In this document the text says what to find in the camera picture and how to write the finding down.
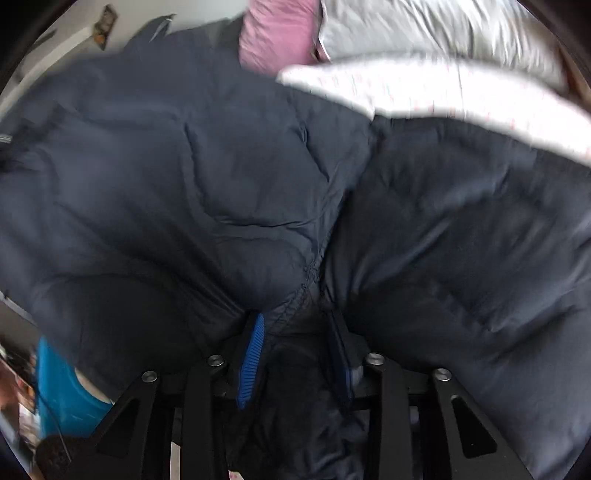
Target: teal object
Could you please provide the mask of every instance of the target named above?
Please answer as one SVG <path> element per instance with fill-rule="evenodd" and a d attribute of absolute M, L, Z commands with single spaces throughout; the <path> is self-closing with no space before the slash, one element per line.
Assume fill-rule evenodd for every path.
<path fill-rule="evenodd" d="M 111 408 L 110 403 L 94 398 L 80 385 L 74 369 L 45 338 L 37 349 L 37 390 L 41 394 L 37 408 L 42 439 L 57 434 L 56 421 L 63 435 L 89 437 Z"/>

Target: white wall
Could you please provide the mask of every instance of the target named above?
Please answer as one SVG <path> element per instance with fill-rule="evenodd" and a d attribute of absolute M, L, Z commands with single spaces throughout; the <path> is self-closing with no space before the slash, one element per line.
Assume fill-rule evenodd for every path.
<path fill-rule="evenodd" d="M 24 74 L 56 45 L 94 25 L 105 5 L 113 6 L 119 18 L 109 36 L 107 51 L 124 45 L 146 22 L 160 15 L 177 14 L 173 30 L 181 30 L 218 20 L 232 18 L 246 9 L 248 0 L 77 0 L 48 31 L 56 35 L 27 56 L 21 69 Z"/>

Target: blue ribbed trim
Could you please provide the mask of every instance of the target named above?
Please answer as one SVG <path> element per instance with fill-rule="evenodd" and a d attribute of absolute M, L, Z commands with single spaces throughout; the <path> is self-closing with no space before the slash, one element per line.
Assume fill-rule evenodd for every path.
<path fill-rule="evenodd" d="M 265 342 L 265 319 L 262 314 L 256 317 L 255 326 L 252 329 L 251 341 L 246 349 L 244 361 L 240 368 L 238 381 L 238 395 L 236 403 L 243 409 L 251 399 L 252 390 L 255 386 L 256 371 L 261 359 L 262 345 Z"/>

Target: pink pillow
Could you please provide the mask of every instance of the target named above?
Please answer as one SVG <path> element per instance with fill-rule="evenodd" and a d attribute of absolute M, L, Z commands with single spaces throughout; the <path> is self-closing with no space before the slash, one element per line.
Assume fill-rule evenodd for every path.
<path fill-rule="evenodd" d="M 240 33 L 240 63 L 276 75 L 288 65 L 316 63 L 319 0 L 251 0 Z"/>

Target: blanket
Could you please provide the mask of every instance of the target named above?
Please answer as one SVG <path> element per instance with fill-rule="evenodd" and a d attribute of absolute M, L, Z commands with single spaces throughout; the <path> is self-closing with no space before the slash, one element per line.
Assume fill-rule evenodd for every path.
<path fill-rule="evenodd" d="M 263 312 L 266 380 L 227 444 L 244 478 L 362 478 L 326 307 L 404 367 L 452 370 L 536 479 L 587 442 L 586 166 L 454 119 L 371 120 L 191 32 L 43 79 L 0 134 L 0 290 L 110 397 Z"/>

